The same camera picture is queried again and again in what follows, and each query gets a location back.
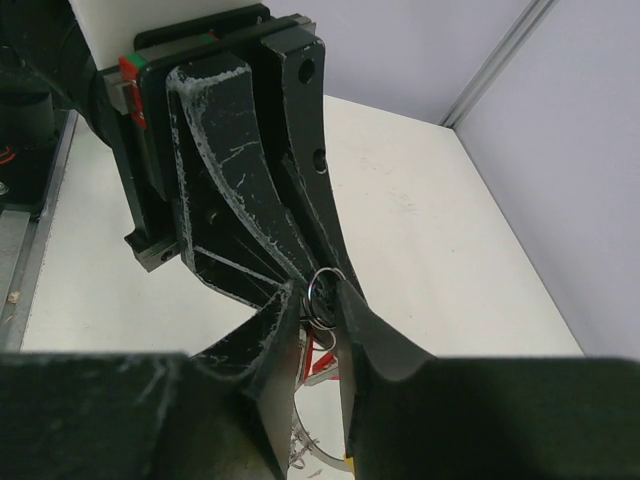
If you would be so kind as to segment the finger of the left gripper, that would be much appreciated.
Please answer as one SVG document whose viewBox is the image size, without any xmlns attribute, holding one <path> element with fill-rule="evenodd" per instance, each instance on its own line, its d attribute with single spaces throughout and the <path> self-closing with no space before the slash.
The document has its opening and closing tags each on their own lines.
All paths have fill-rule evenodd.
<svg viewBox="0 0 640 480">
<path fill-rule="evenodd" d="M 260 125 L 278 194 L 318 267 L 339 268 L 358 293 L 329 174 L 323 118 L 325 46 L 302 27 L 259 43 Z"/>
<path fill-rule="evenodd" d="M 248 63 L 224 52 L 166 80 L 181 257 L 207 287 L 259 308 L 317 263 L 267 166 Z"/>
</svg>

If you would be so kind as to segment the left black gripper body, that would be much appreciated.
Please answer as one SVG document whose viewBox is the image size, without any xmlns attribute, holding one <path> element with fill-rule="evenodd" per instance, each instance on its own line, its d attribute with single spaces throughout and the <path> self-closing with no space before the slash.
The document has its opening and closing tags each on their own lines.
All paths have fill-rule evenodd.
<svg viewBox="0 0 640 480">
<path fill-rule="evenodd" d="M 260 40 L 290 27 L 315 36 L 315 23 L 293 14 L 274 17 L 260 4 L 216 13 L 139 34 L 132 51 L 103 72 L 110 103 L 106 135 L 116 158 L 130 165 L 130 188 L 140 205 L 131 243 L 149 267 L 166 255 L 181 258 L 174 203 L 178 198 L 166 80 L 176 67 L 228 52 L 249 64 L 253 102 L 267 166 L 275 188 L 275 170 L 267 158 L 266 135 L 260 125 Z"/>
</svg>

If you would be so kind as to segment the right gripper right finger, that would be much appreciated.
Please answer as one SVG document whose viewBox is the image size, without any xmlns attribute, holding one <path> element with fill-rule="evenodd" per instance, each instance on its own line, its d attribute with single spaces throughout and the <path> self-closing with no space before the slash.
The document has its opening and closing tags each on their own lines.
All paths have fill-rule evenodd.
<svg viewBox="0 0 640 480">
<path fill-rule="evenodd" d="M 359 479 L 635 479 L 639 365 L 437 357 L 335 288 L 345 454 Z"/>
</svg>

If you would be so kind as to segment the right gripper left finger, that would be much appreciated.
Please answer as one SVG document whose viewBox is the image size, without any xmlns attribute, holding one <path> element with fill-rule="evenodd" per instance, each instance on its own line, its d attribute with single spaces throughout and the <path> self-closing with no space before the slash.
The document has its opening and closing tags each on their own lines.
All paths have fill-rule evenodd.
<svg viewBox="0 0 640 480">
<path fill-rule="evenodd" d="M 1 358 L 5 479 L 283 479 L 300 289 L 284 283 L 195 356 Z"/>
</svg>

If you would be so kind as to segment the red tagged key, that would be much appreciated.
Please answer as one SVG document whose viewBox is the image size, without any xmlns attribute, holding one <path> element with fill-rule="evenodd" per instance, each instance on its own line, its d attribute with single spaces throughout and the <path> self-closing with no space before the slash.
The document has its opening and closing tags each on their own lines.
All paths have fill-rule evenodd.
<svg viewBox="0 0 640 480">
<path fill-rule="evenodd" d="M 312 387 L 324 381 L 339 379 L 337 358 L 331 352 L 322 352 L 321 356 L 313 359 L 314 342 L 309 340 L 302 350 L 302 364 L 297 387 Z"/>
</svg>

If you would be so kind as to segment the keyring with yellow handle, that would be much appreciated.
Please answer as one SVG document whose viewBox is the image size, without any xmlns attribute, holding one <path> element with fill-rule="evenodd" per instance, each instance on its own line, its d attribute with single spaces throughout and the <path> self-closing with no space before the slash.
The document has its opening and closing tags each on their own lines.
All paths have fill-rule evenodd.
<svg viewBox="0 0 640 480">
<path fill-rule="evenodd" d="M 347 280 L 346 275 L 339 268 L 321 267 L 312 275 L 305 288 L 303 297 L 304 314 L 301 321 L 306 323 L 308 327 L 304 327 L 300 331 L 299 347 L 302 354 L 304 346 L 309 340 L 312 340 L 315 350 L 313 354 L 314 360 L 317 360 L 322 352 L 331 352 L 337 358 L 335 353 L 337 348 L 336 327 L 329 321 L 331 308 L 325 305 L 320 306 L 320 300 L 314 300 L 314 296 L 318 298 L 327 296 L 327 293 L 319 293 L 319 289 L 316 287 L 316 285 L 321 283 L 320 277 L 323 274 L 332 274 L 341 281 Z M 297 387 L 301 364 L 302 360 L 300 360 L 298 367 L 294 393 L 297 393 L 302 387 L 307 387 Z M 355 474 L 353 459 L 349 458 L 346 453 L 341 457 L 334 456 L 320 446 L 319 440 L 314 438 L 304 425 L 297 405 L 297 399 L 293 397 L 292 428 L 288 458 L 289 466 L 295 470 L 303 470 L 306 467 L 305 458 L 307 455 L 314 457 L 320 463 L 334 470 L 348 472 L 352 475 Z"/>
</svg>

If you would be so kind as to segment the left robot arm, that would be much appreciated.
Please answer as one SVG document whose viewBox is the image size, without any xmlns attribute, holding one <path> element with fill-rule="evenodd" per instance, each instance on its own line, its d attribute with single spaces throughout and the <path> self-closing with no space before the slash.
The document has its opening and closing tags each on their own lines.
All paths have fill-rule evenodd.
<svg viewBox="0 0 640 480">
<path fill-rule="evenodd" d="M 100 62 L 68 1 L 1 5 L 1 85 L 46 92 L 111 149 L 152 271 L 173 258 L 210 288 L 263 305 L 324 267 L 350 283 L 328 171 L 325 45 L 306 16 L 258 2 L 123 32 Z"/>
</svg>

